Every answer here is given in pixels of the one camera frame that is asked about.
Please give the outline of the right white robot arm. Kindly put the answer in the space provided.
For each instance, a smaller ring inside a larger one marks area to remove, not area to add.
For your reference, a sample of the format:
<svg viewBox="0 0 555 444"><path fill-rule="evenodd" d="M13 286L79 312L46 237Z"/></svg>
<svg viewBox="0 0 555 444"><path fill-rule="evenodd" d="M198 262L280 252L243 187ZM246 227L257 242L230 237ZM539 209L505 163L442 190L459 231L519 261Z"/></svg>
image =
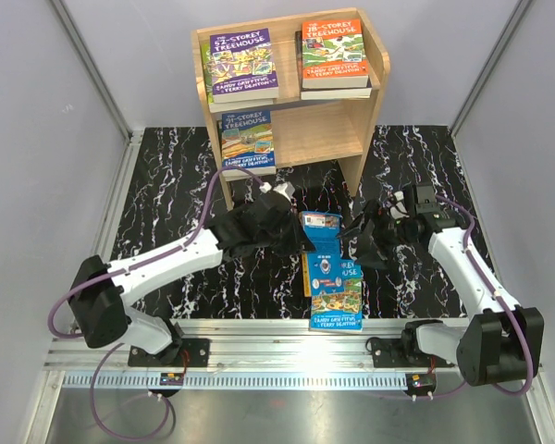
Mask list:
<svg viewBox="0 0 555 444"><path fill-rule="evenodd" d="M378 270L389 268L398 247L421 246L462 301L469 319L464 331L437 319L406 325L400 346L406 364L421 367L437 357L456 365L472 387L492 385L510 394L506 383L519 381L522 386L514 393L524 395L538 373L544 318L502 286L472 242L475 219L455 203L468 221L462 227L443 211L449 203L430 183L409 184L391 204L368 201L339 238L356 241L357 265Z"/></svg>

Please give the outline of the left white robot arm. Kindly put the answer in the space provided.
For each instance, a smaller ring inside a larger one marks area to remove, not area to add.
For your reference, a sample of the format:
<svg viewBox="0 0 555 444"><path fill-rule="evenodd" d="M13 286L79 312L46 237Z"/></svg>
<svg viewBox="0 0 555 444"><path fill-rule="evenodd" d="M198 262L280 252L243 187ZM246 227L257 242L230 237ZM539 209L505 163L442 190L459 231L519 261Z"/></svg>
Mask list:
<svg viewBox="0 0 555 444"><path fill-rule="evenodd" d="M312 250L293 208L294 188L270 187L251 203L200 224L193 233L120 261L85 259L68 306L90 349L130 345L140 358L169 367L186 356L180 327L134 309L138 300L187 275L249 256L259 249L290 256Z"/></svg>

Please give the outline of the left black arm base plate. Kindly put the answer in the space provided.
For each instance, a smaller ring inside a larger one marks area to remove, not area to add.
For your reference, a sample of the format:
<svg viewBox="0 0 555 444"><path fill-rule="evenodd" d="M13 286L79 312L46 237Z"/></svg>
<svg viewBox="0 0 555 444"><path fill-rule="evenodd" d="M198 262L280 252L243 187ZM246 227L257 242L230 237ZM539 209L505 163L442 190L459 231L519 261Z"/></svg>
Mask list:
<svg viewBox="0 0 555 444"><path fill-rule="evenodd" d="M129 351L129 367L153 368L206 368L209 362L211 340L207 338L186 338L180 346L170 347L170 351L163 351L156 355L131 346Z"/></svg>

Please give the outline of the orange 78-Storey Treehouse book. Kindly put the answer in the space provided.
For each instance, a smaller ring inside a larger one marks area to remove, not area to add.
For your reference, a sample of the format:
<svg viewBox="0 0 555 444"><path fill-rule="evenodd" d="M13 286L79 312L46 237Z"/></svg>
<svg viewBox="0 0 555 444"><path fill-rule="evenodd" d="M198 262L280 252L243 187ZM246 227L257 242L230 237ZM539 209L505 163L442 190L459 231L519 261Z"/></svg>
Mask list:
<svg viewBox="0 0 555 444"><path fill-rule="evenodd" d="M308 90L367 86L369 67L358 18L302 24L302 87Z"/></svg>

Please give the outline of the purple 52-Storey Treehouse book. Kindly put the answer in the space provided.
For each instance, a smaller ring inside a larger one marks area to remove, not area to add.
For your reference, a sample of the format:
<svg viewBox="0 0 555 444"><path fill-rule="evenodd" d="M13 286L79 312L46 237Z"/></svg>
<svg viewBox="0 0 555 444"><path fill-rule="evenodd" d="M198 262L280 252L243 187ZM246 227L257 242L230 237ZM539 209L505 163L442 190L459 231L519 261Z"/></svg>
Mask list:
<svg viewBox="0 0 555 444"><path fill-rule="evenodd" d="M278 98L278 75L268 28L210 36L215 103Z"/></svg>

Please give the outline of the blue Storey Treehouse book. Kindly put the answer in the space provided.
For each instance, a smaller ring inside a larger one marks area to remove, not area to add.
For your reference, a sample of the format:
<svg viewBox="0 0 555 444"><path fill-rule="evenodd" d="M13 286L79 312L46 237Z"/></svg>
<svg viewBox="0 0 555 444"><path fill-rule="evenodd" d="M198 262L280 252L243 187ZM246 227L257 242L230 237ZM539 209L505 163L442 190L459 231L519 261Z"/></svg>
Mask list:
<svg viewBox="0 0 555 444"><path fill-rule="evenodd" d="M363 329L363 272L353 260L343 260L342 290L311 297L309 329L328 333L360 333Z"/></svg>

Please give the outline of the dark blue 91-Storey Treehouse book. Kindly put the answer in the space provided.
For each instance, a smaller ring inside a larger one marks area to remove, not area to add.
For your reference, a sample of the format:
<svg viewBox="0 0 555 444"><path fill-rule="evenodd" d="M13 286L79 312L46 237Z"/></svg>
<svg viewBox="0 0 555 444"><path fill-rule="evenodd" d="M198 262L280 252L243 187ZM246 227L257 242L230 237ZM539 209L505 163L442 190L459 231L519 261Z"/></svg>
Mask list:
<svg viewBox="0 0 555 444"><path fill-rule="evenodd" d="M223 114L220 137L223 167L242 167L255 174L272 174L276 170L269 110Z"/></svg>

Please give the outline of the light blue paperback book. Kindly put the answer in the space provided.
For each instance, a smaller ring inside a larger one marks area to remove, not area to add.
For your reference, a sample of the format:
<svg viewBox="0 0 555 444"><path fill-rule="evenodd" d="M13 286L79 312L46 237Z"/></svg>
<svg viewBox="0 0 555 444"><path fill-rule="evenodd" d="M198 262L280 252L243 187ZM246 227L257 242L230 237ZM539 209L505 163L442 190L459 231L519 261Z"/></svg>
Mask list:
<svg viewBox="0 0 555 444"><path fill-rule="evenodd" d="M302 229L314 245L312 252L302 254L304 296L343 291L339 243L340 216L305 211L301 214Z"/></svg>

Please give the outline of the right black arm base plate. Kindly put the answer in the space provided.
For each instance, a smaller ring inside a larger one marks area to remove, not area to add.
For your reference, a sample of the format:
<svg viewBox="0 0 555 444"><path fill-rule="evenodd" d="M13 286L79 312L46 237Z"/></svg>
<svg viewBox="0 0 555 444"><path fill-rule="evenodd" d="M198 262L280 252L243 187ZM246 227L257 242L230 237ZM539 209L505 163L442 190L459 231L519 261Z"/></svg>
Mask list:
<svg viewBox="0 0 555 444"><path fill-rule="evenodd" d="M413 350L401 338L370 337L364 344L374 368L452 368L455 364L443 358Z"/></svg>

